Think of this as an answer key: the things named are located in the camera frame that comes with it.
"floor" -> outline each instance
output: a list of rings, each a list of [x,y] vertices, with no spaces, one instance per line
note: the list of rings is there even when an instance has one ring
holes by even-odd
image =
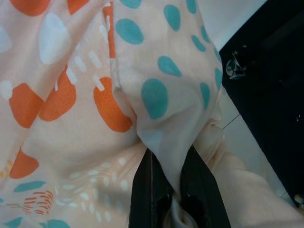
[[[219,105],[222,110],[222,121],[218,126],[224,131],[230,152],[243,159],[249,171],[264,177],[279,197],[293,205],[284,186],[225,90]]]

